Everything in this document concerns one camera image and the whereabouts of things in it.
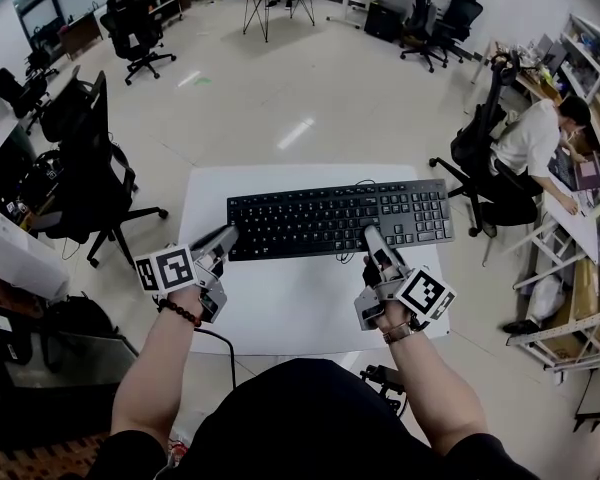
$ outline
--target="black pants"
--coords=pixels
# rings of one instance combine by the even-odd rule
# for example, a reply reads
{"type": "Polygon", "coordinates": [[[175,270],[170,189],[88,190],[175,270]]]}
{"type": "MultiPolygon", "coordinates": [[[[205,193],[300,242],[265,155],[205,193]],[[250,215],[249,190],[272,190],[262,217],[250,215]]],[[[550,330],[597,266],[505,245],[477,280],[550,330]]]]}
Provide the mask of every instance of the black pants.
{"type": "Polygon", "coordinates": [[[538,209],[534,198],[542,187],[526,172],[518,176],[524,191],[514,187],[504,176],[486,174],[480,183],[480,194],[491,203],[483,203],[482,217],[496,226],[519,226],[535,222],[538,209]]]}

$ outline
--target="office chair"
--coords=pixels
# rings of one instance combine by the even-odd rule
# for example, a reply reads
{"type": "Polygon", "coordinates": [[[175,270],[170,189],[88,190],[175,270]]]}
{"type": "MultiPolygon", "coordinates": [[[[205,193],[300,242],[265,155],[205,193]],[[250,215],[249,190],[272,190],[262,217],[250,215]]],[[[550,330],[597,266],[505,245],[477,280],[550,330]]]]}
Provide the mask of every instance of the office chair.
{"type": "MultiPolygon", "coordinates": [[[[109,139],[107,115],[107,88],[104,72],[90,86],[77,79],[54,100],[65,102],[64,138],[59,144],[59,162],[62,173],[58,176],[56,201],[50,212],[38,217],[33,229],[43,231],[50,238],[71,238],[79,244],[88,241],[91,233],[98,236],[87,254],[92,267],[99,261],[94,258],[106,238],[117,240],[129,264],[135,268],[120,226],[146,215],[158,214],[166,219],[169,212],[153,207],[130,210],[135,186],[135,173],[119,146],[109,139]],[[120,180],[114,171],[115,160],[124,171],[120,180]]],[[[43,120],[45,135],[57,134],[56,123],[43,120]]]]}
{"type": "Polygon", "coordinates": [[[0,68],[0,97],[11,105],[18,119],[32,112],[31,122],[25,130],[27,135],[31,135],[31,128],[45,111],[48,102],[41,101],[45,94],[47,80],[44,76],[33,76],[22,86],[8,69],[0,68]]]}
{"type": "Polygon", "coordinates": [[[432,40],[442,49],[446,62],[449,60],[447,51],[455,54],[461,64],[464,62],[457,42],[464,42],[469,37],[471,25],[483,10],[478,0],[451,0],[444,17],[435,24],[432,40]]]}
{"type": "MultiPolygon", "coordinates": [[[[478,195],[483,195],[481,185],[488,183],[491,178],[489,173],[489,159],[493,139],[489,135],[491,130],[505,117],[506,113],[500,105],[500,93],[516,79],[520,71],[520,59],[516,52],[502,54],[491,61],[493,71],[491,89],[484,105],[476,107],[476,113],[464,130],[458,132],[457,137],[451,142],[451,158],[460,166],[462,171],[456,169],[441,158],[431,158],[429,166],[442,165],[462,185],[449,192],[449,199],[458,195],[467,196],[471,200],[471,207],[476,226],[469,229],[469,235],[478,236],[482,231],[482,214],[478,195]]],[[[516,174],[500,160],[495,161],[495,168],[502,174],[516,190],[524,192],[518,183],[516,174]]]]}
{"type": "Polygon", "coordinates": [[[443,68],[447,67],[448,62],[448,59],[445,60],[438,54],[434,53],[434,50],[437,48],[435,42],[433,42],[437,12],[438,8],[431,2],[431,0],[416,0],[413,15],[409,19],[409,22],[403,31],[403,36],[414,37],[422,44],[408,50],[403,50],[400,54],[400,58],[404,60],[407,58],[407,55],[411,53],[418,53],[422,55],[429,64],[429,73],[433,73],[435,71],[435,69],[433,69],[431,57],[442,62],[443,68]]]}
{"type": "Polygon", "coordinates": [[[116,55],[131,61],[127,66],[127,85],[131,85],[131,78],[143,67],[149,69],[154,78],[160,78],[152,62],[166,58],[176,60],[175,55],[158,55],[152,51],[163,37],[162,25],[149,14],[149,8],[143,0],[107,0],[107,13],[100,18],[100,23],[109,32],[116,55]],[[131,46],[132,35],[138,42],[135,46],[131,46]]]}
{"type": "Polygon", "coordinates": [[[34,46],[31,54],[27,57],[27,78],[35,75],[42,75],[49,78],[52,75],[57,75],[57,69],[51,68],[51,55],[44,48],[34,46]]]}

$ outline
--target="man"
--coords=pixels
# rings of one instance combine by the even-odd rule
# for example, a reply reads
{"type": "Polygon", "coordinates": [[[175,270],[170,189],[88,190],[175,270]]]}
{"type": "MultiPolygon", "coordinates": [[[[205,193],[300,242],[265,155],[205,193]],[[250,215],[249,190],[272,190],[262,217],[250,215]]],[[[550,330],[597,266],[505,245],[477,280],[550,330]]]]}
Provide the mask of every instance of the man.
{"type": "MultiPolygon", "coordinates": [[[[202,313],[198,297],[194,287],[169,296],[196,316],[202,313]]],[[[254,477],[313,478],[368,471],[378,478],[536,479],[488,434],[475,392],[426,335],[399,332],[409,319],[396,302],[377,323],[396,340],[391,354],[431,448],[358,377],[331,361],[296,359],[238,386],[202,423],[178,467],[165,468],[194,334],[190,322],[165,309],[120,384],[111,437],[87,478],[229,478],[249,471],[254,477]]],[[[280,332],[292,333],[293,323],[280,332]]]]}
{"type": "Polygon", "coordinates": [[[491,145],[489,175],[483,180],[484,195],[491,203],[482,204],[483,228],[495,237],[496,226],[518,226],[534,222],[537,209],[533,198],[546,190],[564,208],[575,215],[578,204],[561,192],[549,177],[549,161],[558,147],[571,152],[576,162],[585,159],[568,142],[591,121],[591,111],[582,98],[567,98],[560,107],[550,100],[533,105],[520,119],[505,131],[505,135],[491,145]],[[495,169],[500,160],[517,176],[524,192],[512,187],[495,169]]]}

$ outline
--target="white shirt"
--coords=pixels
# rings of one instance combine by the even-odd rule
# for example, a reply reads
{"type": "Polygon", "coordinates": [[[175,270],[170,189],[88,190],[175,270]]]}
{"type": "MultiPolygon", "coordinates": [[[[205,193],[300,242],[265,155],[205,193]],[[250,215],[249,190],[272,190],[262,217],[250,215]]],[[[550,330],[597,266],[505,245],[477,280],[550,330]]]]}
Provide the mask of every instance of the white shirt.
{"type": "Polygon", "coordinates": [[[549,160],[560,142],[558,113],[551,100],[542,100],[532,105],[520,119],[511,124],[500,140],[491,145],[489,170],[498,175],[494,167],[495,158],[516,174],[527,167],[529,175],[549,177],[549,160]]]}

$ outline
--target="white floor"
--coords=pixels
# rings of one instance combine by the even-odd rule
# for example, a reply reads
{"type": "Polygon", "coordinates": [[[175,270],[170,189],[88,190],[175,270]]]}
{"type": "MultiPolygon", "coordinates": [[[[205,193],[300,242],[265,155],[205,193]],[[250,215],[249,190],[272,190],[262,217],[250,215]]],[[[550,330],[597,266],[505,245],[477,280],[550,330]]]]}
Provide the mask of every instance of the white floor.
{"type": "MultiPolygon", "coordinates": [[[[326,22],[327,15],[339,12],[335,4],[320,1],[314,7],[315,27],[301,9],[292,21],[282,8],[272,9],[265,44],[257,22],[242,34],[244,0],[194,3],[184,21],[165,32],[164,49],[178,60],[159,67],[159,80],[143,72],[131,87],[124,84],[125,62],[108,40],[77,59],[81,79],[93,81],[99,70],[107,74],[110,130],[141,189],[134,205],[160,205],[171,213],[166,222],[148,217],[123,229],[134,255],[177,239],[191,169],[399,162],[416,167],[421,177],[442,176],[440,169],[431,172],[426,161],[449,157],[449,143],[465,123],[462,103],[475,64],[452,60],[448,70],[438,67],[429,74],[418,57],[401,61],[396,45],[326,22]],[[310,125],[307,131],[286,149],[278,148],[301,122],[310,125]]],[[[61,64],[63,70],[71,67],[61,64]]],[[[47,147],[39,136],[36,147],[47,147]]],[[[476,389],[491,431],[517,461],[544,479],[595,478],[600,427],[593,434],[586,427],[572,434],[586,374],[555,387],[538,362],[506,347],[506,336],[498,330],[516,317],[511,286],[526,257],[497,253],[523,230],[501,236],[483,268],[486,239],[468,237],[466,201],[455,199],[453,206],[457,239],[438,252],[443,274],[459,297],[451,312],[452,332],[436,340],[438,350],[476,389]]],[[[85,260],[89,247],[82,246],[67,261],[72,292],[85,290],[140,349],[156,317],[154,305],[140,293],[134,271],[115,244],[105,242],[98,270],[85,260]]],[[[65,255],[74,249],[69,242],[65,255]]],[[[231,287],[226,288],[230,296],[231,287]]],[[[240,357],[238,379],[245,381],[285,359],[240,357]]],[[[392,366],[386,349],[333,359],[354,372],[369,364],[392,366]]],[[[190,354],[178,429],[195,432],[229,390],[228,357],[190,354]]],[[[422,437],[409,412],[404,419],[422,437]]]]}

